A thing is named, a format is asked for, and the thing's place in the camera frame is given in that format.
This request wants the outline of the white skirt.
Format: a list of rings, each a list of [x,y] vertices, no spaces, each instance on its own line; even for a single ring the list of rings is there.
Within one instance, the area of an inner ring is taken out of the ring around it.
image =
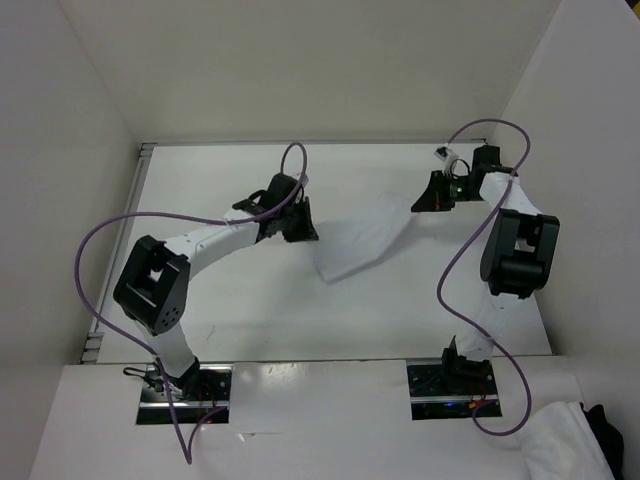
[[[325,283],[334,283],[379,261],[414,218],[411,203],[384,193],[345,218],[319,223],[313,244],[314,267]]]

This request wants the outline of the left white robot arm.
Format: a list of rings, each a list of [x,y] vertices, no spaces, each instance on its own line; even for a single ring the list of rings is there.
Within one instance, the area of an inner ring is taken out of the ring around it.
[[[219,225],[165,240],[146,235],[134,244],[113,297],[163,364],[163,386],[176,399],[192,397],[203,383],[180,324],[190,281],[224,257],[278,234],[288,243],[316,241],[304,185],[278,173],[267,189],[232,205]]]

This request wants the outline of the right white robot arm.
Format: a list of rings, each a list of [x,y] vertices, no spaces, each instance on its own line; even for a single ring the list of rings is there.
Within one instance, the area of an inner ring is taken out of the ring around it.
[[[436,287],[440,305],[471,328],[462,342],[453,339],[444,349],[438,369],[442,388],[459,393],[488,375],[498,336],[512,310],[546,286],[560,222],[533,205],[521,187],[517,169],[501,163],[498,147],[476,148],[471,162],[447,144],[438,147],[434,155],[444,166],[431,172],[412,212],[449,212],[459,203],[480,201],[491,208],[488,218],[445,267]],[[491,231],[479,263],[485,295],[480,313],[473,319],[454,312],[444,300],[443,289],[457,261],[486,228]]]

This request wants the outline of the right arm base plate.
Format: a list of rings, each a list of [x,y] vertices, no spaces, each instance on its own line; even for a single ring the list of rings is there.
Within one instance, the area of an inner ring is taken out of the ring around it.
[[[446,377],[436,360],[408,361],[406,371],[414,421],[470,419],[477,406],[478,418],[502,416],[492,369],[482,380]]]

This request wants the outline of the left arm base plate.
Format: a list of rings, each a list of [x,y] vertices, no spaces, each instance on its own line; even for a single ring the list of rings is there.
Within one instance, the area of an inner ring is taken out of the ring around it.
[[[125,367],[123,373],[142,380],[136,424],[171,424],[170,405],[157,368],[154,365],[146,365],[145,369]],[[208,424],[226,424],[229,421],[232,373],[231,365],[204,364],[200,369],[199,385],[186,395],[171,385],[178,423],[195,425],[206,417]]]

